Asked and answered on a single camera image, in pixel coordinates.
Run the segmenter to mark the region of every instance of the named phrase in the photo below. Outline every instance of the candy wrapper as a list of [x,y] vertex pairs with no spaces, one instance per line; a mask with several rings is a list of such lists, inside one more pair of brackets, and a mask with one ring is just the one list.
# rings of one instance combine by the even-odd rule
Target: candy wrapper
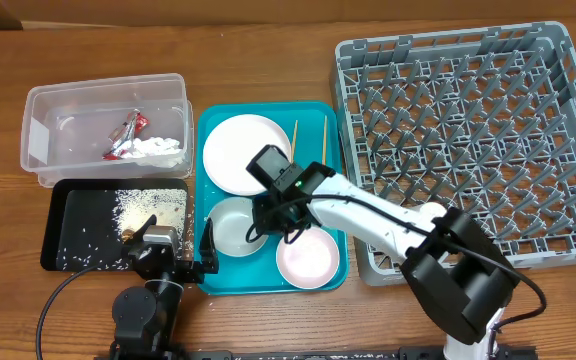
[[108,138],[112,146],[104,156],[104,160],[119,160],[132,144],[135,137],[150,124],[150,121],[139,110],[133,110],[128,114],[127,120],[116,128]]

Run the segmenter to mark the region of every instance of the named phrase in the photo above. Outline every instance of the black tray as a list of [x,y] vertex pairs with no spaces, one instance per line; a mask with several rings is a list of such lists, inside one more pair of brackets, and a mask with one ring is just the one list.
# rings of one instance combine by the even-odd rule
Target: black tray
[[[80,271],[84,268],[83,261],[77,261],[73,259],[73,256],[82,259],[91,256],[88,261],[89,265],[98,263],[100,260],[104,263],[111,261],[108,269],[104,266],[101,270],[130,270],[126,261],[112,263],[113,259],[120,258],[122,245],[115,230],[112,213],[112,209],[117,205],[115,190],[151,189],[184,190],[186,212],[188,211],[188,186],[180,179],[65,179],[59,181],[52,190],[44,244],[41,249],[41,266],[49,271]],[[187,219],[186,212],[181,214],[184,219]],[[186,226],[184,220],[182,236],[185,234]],[[180,244],[183,244],[183,241],[183,238],[180,239]]]

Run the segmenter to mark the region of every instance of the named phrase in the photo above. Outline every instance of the wooden chopstick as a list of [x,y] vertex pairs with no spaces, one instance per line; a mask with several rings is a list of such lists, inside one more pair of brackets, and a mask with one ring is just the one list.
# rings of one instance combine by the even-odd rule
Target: wooden chopstick
[[297,147],[297,126],[299,125],[299,120],[295,120],[295,130],[292,134],[292,149],[290,158],[292,161],[295,161],[295,148]]
[[328,116],[324,115],[324,149],[321,152],[321,163],[326,165],[326,133],[328,132]]

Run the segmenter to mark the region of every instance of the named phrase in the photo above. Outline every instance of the pink plate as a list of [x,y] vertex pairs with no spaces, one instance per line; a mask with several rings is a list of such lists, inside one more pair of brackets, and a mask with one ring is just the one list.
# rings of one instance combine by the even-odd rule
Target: pink plate
[[277,267],[281,276],[300,289],[326,285],[339,268],[339,248],[324,230],[311,227],[291,245],[281,240],[277,247]]
[[266,189],[246,170],[266,145],[275,145],[289,158],[290,140],[274,121],[259,115],[233,116],[217,125],[204,144],[204,168],[215,185],[239,196],[261,194]]

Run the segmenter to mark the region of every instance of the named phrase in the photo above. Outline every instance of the wooden table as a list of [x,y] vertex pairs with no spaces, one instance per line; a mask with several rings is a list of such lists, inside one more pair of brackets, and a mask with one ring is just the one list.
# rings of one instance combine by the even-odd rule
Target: wooden table
[[[0,359],[33,359],[39,313],[66,274],[46,272],[39,253],[50,190],[19,166],[19,137],[28,91],[38,85],[175,72],[186,80],[195,120],[221,103],[323,100],[335,45],[346,39],[460,29],[525,19],[409,21],[328,25],[0,32]],[[565,25],[576,46],[576,19]],[[194,179],[188,179],[194,190]],[[176,339],[189,350],[234,352],[394,349],[443,344],[406,286],[375,288],[351,271],[326,293],[209,297],[184,295]],[[550,306],[537,319],[508,326],[500,340],[536,345],[544,359],[576,358],[576,266],[529,275]],[[133,273],[90,274],[68,286],[44,328],[46,359],[90,359],[113,339],[112,302],[140,285]],[[520,286],[507,315],[532,309]]]

